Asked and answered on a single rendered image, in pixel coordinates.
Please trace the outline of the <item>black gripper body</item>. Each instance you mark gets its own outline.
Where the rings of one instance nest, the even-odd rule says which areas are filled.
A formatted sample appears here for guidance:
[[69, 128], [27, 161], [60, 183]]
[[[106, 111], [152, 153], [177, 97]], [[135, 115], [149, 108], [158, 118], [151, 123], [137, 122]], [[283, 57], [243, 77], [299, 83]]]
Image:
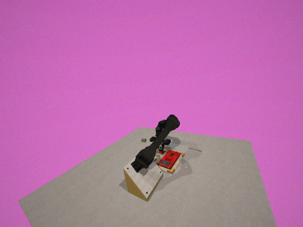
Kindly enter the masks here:
[[[155, 136], [156, 136], [156, 137], [151, 137], [151, 138], [150, 138], [150, 142], [153, 142], [153, 141], [158, 137], [158, 134], [156, 134]], [[165, 140], [163, 141], [163, 144], [169, 145], [170, 142], [171, 142], [170, 139], [165, 139]]]

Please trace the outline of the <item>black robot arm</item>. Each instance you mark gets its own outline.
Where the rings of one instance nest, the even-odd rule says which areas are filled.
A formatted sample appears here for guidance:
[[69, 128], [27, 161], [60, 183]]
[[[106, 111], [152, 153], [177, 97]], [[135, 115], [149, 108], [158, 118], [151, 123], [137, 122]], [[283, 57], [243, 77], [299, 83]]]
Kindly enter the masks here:
[[166, 120], [162, 120], [159, 122], [156, 127], [156, 134], [158, 137], [154, 140], [154, 142], [141, 150], [137, 155], [135, 161], [131, 163], [132, 167], [136, 172], [141, 170], [143, 167], [145, 169], [152, 163], [154, 157], [156, 155], [156, 150], [160, 146], [160, 144], [164, 141], [170, 131], [175, 130], [180, 125], [178, 118], [175, 115], [170, 115]]

